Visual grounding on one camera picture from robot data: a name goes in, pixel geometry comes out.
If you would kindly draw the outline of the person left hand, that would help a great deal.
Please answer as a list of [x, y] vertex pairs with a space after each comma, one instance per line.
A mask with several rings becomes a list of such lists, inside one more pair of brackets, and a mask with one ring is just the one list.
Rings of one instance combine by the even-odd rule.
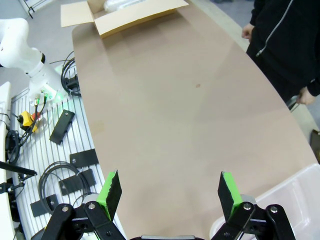
[[302, 105], [310, 105], [314, 103], [315, 100], [316, 100], [316, 97], [309, 92], [308, 88], [303, 87], [300, 90], [299, 95], [297, 96], [296, 103], [302, 104]]

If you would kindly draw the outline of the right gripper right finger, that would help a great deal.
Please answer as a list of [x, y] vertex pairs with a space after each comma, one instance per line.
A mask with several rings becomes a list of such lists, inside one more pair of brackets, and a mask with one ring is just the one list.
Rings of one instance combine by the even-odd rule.
[[295, 234], [284, 208], [279, 204], [265, 209], [243, 200], [230, 172], [222, 171], [218, 197], [225, 223], [212, 240], [239, 240], [243, 235], [254, 235], [257, 240], [294, 240]]

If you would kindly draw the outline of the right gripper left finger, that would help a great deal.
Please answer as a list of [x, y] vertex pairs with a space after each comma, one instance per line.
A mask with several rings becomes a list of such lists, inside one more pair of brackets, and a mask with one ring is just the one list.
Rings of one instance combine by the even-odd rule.
[[80, 240], [85, 233], [94, 233], [99, 240], [124, 240], [114, 223], [122, 188], [118, 171], [111, 171], [95, 200], [74, 208], [59, 204], [45, 230], [46, 240]]

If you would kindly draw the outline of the person right hand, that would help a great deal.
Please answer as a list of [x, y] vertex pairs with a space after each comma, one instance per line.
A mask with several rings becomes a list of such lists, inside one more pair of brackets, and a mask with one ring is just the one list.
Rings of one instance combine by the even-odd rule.
[[252, 31], [255, 28], [254, 25], [248, 23], [246, 26], [243, 27], [241, 37], [248, 41], [252, 40]]

